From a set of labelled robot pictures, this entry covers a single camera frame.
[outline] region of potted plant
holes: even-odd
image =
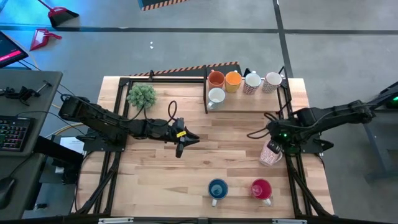
[[[141,108],[149,109],[156,102],[156,92],[152,85],[137,84],[129,91],[127,100],[139,110]]]

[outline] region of hazard stripe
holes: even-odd
[[[215,63],[215,64],[210,64],[206,65],[207,68],[211,67],[219,67],[219,66],[225,66],[225,65],[237,65],[238,62],[224,62],[224,63]],[[189,71],[189,70],[196,70],[196,69],[201,69],[203,68],[204,65],[198,65],[198,66],[192,66],[192,67],[185,67],[185,68],[175,68],[175,69],[170,69],[170,70],[163,70],[163,71],[156,71],[154,72],[154,75],[161,75],[161,74],[166,74],[166,73],[173,73],[173,72],[184,72],[184,71]],[[150,73],[137,73],[134,75],[130,76],[148,76]]]
[[[160,8],[160,7],[169,6],[169,5],[172,5],[172,4],[177,4],[177,3],[186,2],[186,1],[188,1],[188,0],[169,0],[169,1],[164,1],[164,2],[160,2],[160,3],[156,3],[156,4],[151,4],[151,5],[145,6],[141,10],[142,11],[148,11],[148,10],[151,10],[151,9],[157,9],[157,8]]]

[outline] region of floor line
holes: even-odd
[[[398,35],[398,30],[313,30],[285,29],[285,34],[328,34],[328,35]]]
[[[278,29],[245,29],[245,28],[138,28],[138,27],[57,27],[40,25],[0,24],[0,30],[28,30],[46,28],[49,31],[62,32],[176,32],[176,33],[238,33],[238,34],[276,34]]]

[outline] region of yellow tag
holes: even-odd
[[[186,135],[186,134],[187,134],[186,131],[182,131],[182,132],[180,132],[180,133],[177,134],[177,138],[179,138],[179,137],[181,137],[181,136],[184,136],[184,135]]]

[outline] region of desk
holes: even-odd
[[[30,106],[23,105],[18,100],[0,97],[0,114],[14,116],[25,111],[48,111],[57,92],[61,78],[61,72],[0,69],[0,80],[2,80],[0,88],[6,88],[8,86],[19,91],[21,86],[24,85],[27,88],[38,89],[44,84],[42,82],[43,80],[47,80],[52,84],[52,87],[47,87],[40,92],[41,96],[39,98],[31,97],[28,100]],[[31,152],[47,115],[45,113],[26,113],[21,116],[36,119],[24,149],[24,151]],[[15,152],[0,152],[0,155],[0,179],[8,176],[14,168],[25,159],[21,154],[15,154]],[[10,204],[5,209],[0,210],[0,220],[13,220],[22,217],[26,205],[30,202],[36,183],[38,182],[40,167],[44,157],[45,156],[42,154],[34,154],[13,175],[13,178],[15,178],[17,182],[12,192]]]
[[[99,94],[98,104],[110,111],[114,108],[119,79],[104,77]],[[289,81],[294,110],[308,106],[303,80],[293,78]],[[200,142],[186,147],[181,159],[177,159],[175,146],[171,143],[147,139],[138,141],[129,137],[119,166],[112,216],[294,217],[285,160],[272,167],[260,164],[261,149],[269,139],[246,137],[247,133],[266,125],[267,120],[262,113],[205,114],[203,84],[154,83],[153,86],[157,92],[157,103],[147,113],[148,117],[168,119],[167,106],[171,100],[176,100],[177,116],[185,118],[187,128],[200,136]],[[129,118],[136,113],[135,108],[130,108]],[[80,206],[98,185],[103,156],[103,152],[92,153],[82,168],[78,189]],[[319,158],[304,154],[303,164],[309,189],[324,208],[333,213],[325,171]],[[208,183],[214,178],[224,179],[229,185],[227,197],[216,208],[211,207],[207,192]],[[267,179],[273,186],[272,207],[262,206],[262,202],[249,195],[249,186],[257,178]],[[304,211],[300,190],[298,196],[300,208]]]

